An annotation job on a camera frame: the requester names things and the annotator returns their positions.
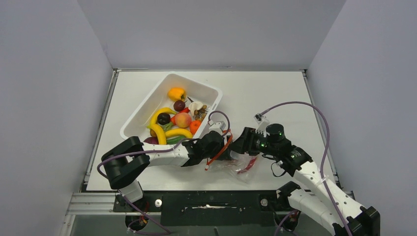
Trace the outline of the dark purple fake fruit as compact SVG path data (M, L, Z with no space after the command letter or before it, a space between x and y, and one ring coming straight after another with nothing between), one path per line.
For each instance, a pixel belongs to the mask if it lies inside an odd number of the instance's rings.
M173 108L177 112L181 112L186 108L186 103L182 100L178 100L173 104Z

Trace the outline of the dark fake plum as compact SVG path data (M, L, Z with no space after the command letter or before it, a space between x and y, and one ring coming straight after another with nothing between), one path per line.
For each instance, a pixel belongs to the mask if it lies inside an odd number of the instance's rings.
M168 113L160 113L157 116L157 123L159 123L160 125L166 125L168 123L170 123L171 116Z

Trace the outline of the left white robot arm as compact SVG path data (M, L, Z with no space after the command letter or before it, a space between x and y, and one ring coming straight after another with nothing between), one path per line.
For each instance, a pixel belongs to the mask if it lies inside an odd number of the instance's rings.
M223 154L227 141L225 135L216 131L197 139L181 139L175 145L150 144L133 136L105 153L97 170L108 180L111 189L134 203L144 196L137 177L145 168L195 166Z

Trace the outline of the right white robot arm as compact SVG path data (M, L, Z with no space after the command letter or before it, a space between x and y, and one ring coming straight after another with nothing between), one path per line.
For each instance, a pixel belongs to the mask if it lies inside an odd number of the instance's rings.
M284 210L301 211L333 236L379 236L381 216L372 206L364 207L332 180L321 176L319 167L303 149L285 137L284 127L273 123L261 134L244 128L229 150L255 156L272 156L293 179L277 190L277 205Z

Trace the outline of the fake peach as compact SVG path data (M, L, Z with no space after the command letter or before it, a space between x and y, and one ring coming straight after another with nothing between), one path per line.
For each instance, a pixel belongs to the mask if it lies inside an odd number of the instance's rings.
M174 116L174 121L179 128L187 128L191 124L192 118L188 113L178 113Z

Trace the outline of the clear zip top bag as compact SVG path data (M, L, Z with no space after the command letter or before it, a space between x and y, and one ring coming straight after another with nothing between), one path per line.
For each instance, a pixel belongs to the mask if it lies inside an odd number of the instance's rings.
M226 148L229 148L229 145L233 141L233 135L230 130L224 131L224 134L226 135L225 138L230 137L230 140L227 142L225 141L225 146L213 159L206 160L205 172L214 173L214 174L220 174L220 173L228 174L240 182L249 183L253 179L256 173L260 157L248 156L248 155L238 154L238 153L230 151L230 156L232 157L232 160L229 160L229 161L216 160L216 158ZM252 157L257 157L257 160L254 166L248 172L238 175L238 171L245 168L248 165Z

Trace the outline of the red fake chili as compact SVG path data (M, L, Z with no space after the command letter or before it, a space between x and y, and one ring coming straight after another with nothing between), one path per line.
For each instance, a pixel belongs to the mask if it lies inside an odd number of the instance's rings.
M248 172L254 166L256 160L257 160L257 157L252 157L248 165L245 168L238 171L238 175Z

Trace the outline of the white fake garlic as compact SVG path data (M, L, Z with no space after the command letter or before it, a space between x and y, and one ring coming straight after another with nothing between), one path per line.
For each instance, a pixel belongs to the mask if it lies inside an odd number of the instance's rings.
M190 104L189 104L189 106L188 106L188 108L189 108L189 110L190 110L190 113L192 114L192 115L195 115L195 112L196 111L199 111L200 109L202 109L203 108L203 103L202 102L200 102L200 101L194 101L194 102L191 102Z

